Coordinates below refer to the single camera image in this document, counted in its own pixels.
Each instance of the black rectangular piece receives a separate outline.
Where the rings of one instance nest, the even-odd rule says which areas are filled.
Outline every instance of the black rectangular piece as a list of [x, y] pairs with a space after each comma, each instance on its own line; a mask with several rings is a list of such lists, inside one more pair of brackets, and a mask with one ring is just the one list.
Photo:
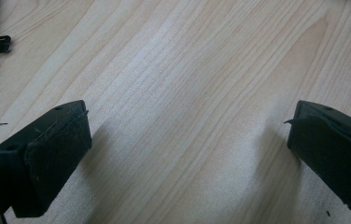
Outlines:
[[325, 105], [299, 101], [288, 148], [351, 210], [351, 118]]
[[16, 217], [42, 216], [91, 148], [87, 114], [83, 101], [57, 106], [0, 144]]

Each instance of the worn black surface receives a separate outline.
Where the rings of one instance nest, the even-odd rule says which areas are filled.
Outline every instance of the worn black surface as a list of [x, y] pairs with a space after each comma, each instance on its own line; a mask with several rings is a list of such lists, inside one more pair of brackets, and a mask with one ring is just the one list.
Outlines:
[[299, 101], [288, 123], [288, 147], [351, 209], [351, 118], [325, 105]]
[[87, 113], [83, 101], [57, 106], [0, 144], [0, 178], [17, 217], [42, 216], [91, 148]]

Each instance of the light wood surface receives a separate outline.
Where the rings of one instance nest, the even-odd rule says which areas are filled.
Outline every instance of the light wood surface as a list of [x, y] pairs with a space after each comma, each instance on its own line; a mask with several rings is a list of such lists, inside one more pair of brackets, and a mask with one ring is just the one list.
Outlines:
[[1, 0], [0, 35], [0, 143], [79, 99], [93, 138], [9, 223], [351, 223], [283, 124], [298, 100], [351, 116], [351, 1]]

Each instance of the wooden table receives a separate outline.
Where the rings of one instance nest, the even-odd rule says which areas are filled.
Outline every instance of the wooden table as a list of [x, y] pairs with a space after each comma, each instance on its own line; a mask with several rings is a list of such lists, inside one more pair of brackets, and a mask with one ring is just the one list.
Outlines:
[[351, 223], [287, 149], [299, 100], [351, 116], [351, 1], [0, 1], [0, 143], [82, 99], [93, 147], [40, 218]]

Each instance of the wood grain surface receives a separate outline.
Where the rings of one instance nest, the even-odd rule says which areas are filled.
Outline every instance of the wood grain surface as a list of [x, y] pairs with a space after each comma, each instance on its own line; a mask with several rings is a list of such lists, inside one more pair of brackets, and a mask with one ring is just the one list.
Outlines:
[[1, 0], [0, 35], [0, 143], [79, 99], [93, 138], [9, 223], [351, 223], [283, 124], [299, 100], [351, 116], [351, 1]]

